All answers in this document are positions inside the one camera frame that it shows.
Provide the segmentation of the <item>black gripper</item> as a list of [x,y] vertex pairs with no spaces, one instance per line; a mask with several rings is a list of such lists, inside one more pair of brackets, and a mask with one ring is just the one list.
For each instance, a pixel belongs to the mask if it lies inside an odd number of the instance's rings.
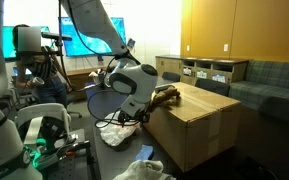
[[126,108],[122,108],[118,115],[118,122],[121,124],[125,124],[126,122],[139,122],[139,123],[147,123],[150,119],[150,112],[147,109],[144,110],[136,110],[129,111]]

